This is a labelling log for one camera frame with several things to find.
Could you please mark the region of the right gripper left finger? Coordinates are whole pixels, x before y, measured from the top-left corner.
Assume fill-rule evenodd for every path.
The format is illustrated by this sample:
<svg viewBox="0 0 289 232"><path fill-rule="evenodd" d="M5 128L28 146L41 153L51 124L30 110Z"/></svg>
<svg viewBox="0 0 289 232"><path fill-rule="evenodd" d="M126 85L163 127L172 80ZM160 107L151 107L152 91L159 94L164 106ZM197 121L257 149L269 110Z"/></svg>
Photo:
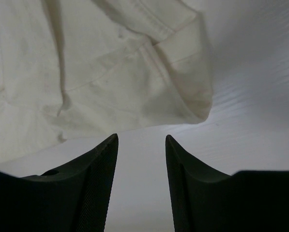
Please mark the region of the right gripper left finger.
<svg viewBox="0 0 289 232"><path fill-rule="evenodd" d="M0 172L0 232L102 232L118 145L113 134L42 175Z"/></svg>

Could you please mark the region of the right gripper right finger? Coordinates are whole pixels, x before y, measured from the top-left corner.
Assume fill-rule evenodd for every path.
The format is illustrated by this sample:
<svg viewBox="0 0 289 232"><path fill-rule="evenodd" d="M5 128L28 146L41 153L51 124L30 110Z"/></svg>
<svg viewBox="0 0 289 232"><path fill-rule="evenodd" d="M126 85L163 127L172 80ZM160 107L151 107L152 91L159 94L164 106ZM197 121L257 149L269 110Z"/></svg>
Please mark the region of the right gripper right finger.
<svg viewBox="0 0 289 232"><path fill-rule="evenodd" d="M289 171L214 169L166 137L177 232L289 232Z"/></svg>

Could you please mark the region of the white t shirt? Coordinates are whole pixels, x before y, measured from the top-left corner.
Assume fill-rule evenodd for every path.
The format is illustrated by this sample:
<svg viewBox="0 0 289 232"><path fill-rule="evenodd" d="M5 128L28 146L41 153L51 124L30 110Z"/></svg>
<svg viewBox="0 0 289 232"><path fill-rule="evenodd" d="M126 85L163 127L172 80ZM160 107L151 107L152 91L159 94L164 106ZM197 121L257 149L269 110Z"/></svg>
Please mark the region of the white t shirt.
<svg viewBox="0 0 289 232"><path fill-rule="evenodd" d="M0 163L208 118L200 15L179 0L0 0Z"/></svg>

